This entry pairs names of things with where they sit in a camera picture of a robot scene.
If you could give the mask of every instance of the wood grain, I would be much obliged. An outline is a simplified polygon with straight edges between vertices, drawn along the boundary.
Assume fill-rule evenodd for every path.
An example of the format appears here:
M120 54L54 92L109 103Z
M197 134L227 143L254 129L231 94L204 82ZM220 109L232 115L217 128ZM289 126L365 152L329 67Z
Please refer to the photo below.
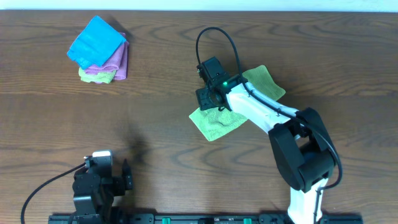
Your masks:
M80 81L66 52L94 15L130 41L128 79ZM0 11L0 223L19 223L27 196L98 149L128 158L135 189L115 204L158 212L285 210L289 188L268 137L250 122L208 142L189 120L203 86L195 39L218 26L244 69L266 65L283 104L321 114L341 155L342 184L324 211L366 223L398 215L398 17L336 12ZM231 47L209 32L202 59L236 73ZM27 223L72 212L72 177L31 201Z

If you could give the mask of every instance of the blue towel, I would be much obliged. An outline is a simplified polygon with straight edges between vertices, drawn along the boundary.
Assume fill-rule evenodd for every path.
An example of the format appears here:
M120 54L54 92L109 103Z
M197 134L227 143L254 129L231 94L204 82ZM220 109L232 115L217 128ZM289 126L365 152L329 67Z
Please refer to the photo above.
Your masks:
M67 53L82 69L102 66L126 39L99 16L95 16Z

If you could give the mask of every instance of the green towel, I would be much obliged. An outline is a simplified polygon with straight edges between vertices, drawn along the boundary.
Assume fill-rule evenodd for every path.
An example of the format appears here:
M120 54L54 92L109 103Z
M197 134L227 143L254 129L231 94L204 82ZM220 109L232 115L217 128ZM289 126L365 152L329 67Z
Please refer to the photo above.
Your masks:
M264 65L245 71L243 77L247 78L257 90L273 100L278 100L286 93L284 89L274 83ZM200 108L198 108L189 118L195 123L208 141L214 141L228 134L248 120L241 114L228 110L220 112L218 108L205 111L201 111Z
M83 82L105 82L109 84L111 83L115 74L116 70L113 70L113 72L98 72L97 75L87 75L82 68L79 68L80 80Z

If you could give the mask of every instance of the folded cloth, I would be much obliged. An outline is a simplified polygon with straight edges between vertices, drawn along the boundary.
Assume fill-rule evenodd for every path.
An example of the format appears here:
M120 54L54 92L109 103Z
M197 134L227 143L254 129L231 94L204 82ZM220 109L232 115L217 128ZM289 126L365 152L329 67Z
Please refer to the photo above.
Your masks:
M112 72L98 72L97 75L87 75L82 68L79 68L80 80L83 82L111 83L116 70Z
M273 100L278 100L286 93L284 89L274 83L264 65L245 71L243 77L247 78L257 90ZM248 120L241 114L228 110L218 111L218 108L205 111L198 108L189 118L208 141L214 141L228 134Z
M124 43L124 51L123 51L123 56L122 60L119 66L119 69L116 71L116 74L114 76L114 80L123 80L126 79L127 77L127 50L129 48L129 42Z
M121 44L118 49L112 54L112 56L107 59L107 61L102 66L92 65L85 69L86 74L96 75L98 72L112 72L113 70L119 69L120 63L122 61L125 43Z
M115 52L115 54L118 54L118 56L114 56L115 54L112 55L111 58L114 57L114 59L113 59L114 61L116 61L116 57L119 58L119 65L118 66L116 66L117 62L108 63L108 61L111 60L111 58L110 58L102 66L102 67L104 67L106 64L109 65L108 67L104 67L105 68L104 70L102 70L102 71L99 70L99 69L97 70L97 68L100 68L100 67L98 67L96 65L92 65L92 66L90 66L89 68L87 68L85 70L85 73L87 75L96 75L98 72L109 72L110 68L113 68L113 69L117 69L116 74L115 74L115 76L113 78L114 80L123 80L123 79L125 79L127 77L127 50L128 50L128 48L129 48L129 42L125 41L125 43L123 43L122 46L120 46Z
M67 55L82 69L102 66L126 39L99 16L95 16L76 38Z

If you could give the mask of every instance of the black cable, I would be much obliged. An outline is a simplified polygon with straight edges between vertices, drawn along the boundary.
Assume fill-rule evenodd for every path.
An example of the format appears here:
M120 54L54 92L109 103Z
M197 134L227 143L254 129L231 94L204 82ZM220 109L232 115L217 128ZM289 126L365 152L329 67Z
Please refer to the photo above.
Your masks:
M26 210L27 204L30 202L30 200L32 199L32 197L33 197L40 189L42 189L42 188L43 188L44 186L46 186L47 184L49 184L49 183L51 183L51 182L57 180L58 178L63 177L64 175L70 174L71 172L73 172L73 171L75 171L75 170L77 170L77 169L82 168L84 165L85 165L85 163L80 164L80 165L76 166L75 168L73 168L73 169L71 169L71 170L68 170L68 171L66 171L66 172L64 172L64 173L62 173L62 174L60 174L60 175L58 175L58 176L56 176L56 177L51 178L50 180L44 182L42 185L40 185L39 187L37 187L37 188L29 195L29 197L26 199L26 201L25 201L25 203L24 203L24 206L22 206L22 210L21 210L21 224L25 224L25 210Z
M197 51L196 53L197 53L198 63L200 64L199 52L198 52L199 38L200 38L200 36L202 35L202 33L206 32L206 31L208 31L208 30L218 30L218 31L222 32L222 33L228 38L228 40L231 42L232 48L234 49L234 53L235 53L236 65L238 66L239 76L240 76L241 78L243 78L242 69L241 69L241 63L240 63L240 61L239 61L238 51L236 50L235 43L234 43L234 41L232 40L232 38L228 35L228 33L225 32L225 31L224 31L223 29L221 29L221 28L218 28L218 27L208 27L208 28L202 30L202 31L199 33L199 35L198 35L198 37L197 37L197 42L196 42L196 51ZM338 154L337 154L337 152L336 152L336 149L335 149L335 148L331 145L331 143L319 132L318 128L314 127L314 126L311 125L311 124L308 124L307 122L305 122L305 121L303 121L303 120L301 120L301 119L296 118L295 116L292 116L292 115L290 115L290 114L288 114L288 113L282 111L280 108L275 108L273 105L271 105L271 104L269 104L269 103L263 101L261 98L259 98L259 97L256 96L255 94L253 94L253 92L252 92L251 90L249 90L249 88L246 86L246 83L243 83L243 87L244 87L244 89L247 91L247 93L249 94L249 96L252 96L254 99L256 99L257 101L259 101L259 102L262 103L263 105L266 105L267 107L271 108L271 109L274 110L275 112L277 112L277 113L279 113L279 114L281 114L281 115L284 115L284 116L286 116L286 117L288 117L288 118L290 118L290 119L292 119L292 120L298 122L299 124L302 124L303 126L307 127L309 130L312 131L312 133L314 133L314 134L318 135L319 137L321 137L321 139L324 140L324 142L328 145L328 150L330 151L332 157L334 158L334 160L335 160L336 163L337 163L337 167L338 167L338 176L337 176L336 181L335 181L333 184L330 184L330 185L327 185L327 186L324 186L324 187L319 187L319 188L317 189L317 191L319 191L319 194L317 195L317 202L319 202L320 192L321 192L322 190L327 190L327 189L331 189L331 188L333 188L333 187L336 187L336 186L341 182L341 180L342 180L342 178L343 178L343 166L341 165L341 161L340 161L340 158L339 158L339 156L338 156ZM317 214L317 210L318 210L318 203L317 203L316 206L315 206L315 212L314 212L314 215L315 215L315 218L314 218L314 219L315 219L315 222L314 222L314 223L316 223L316 214Z

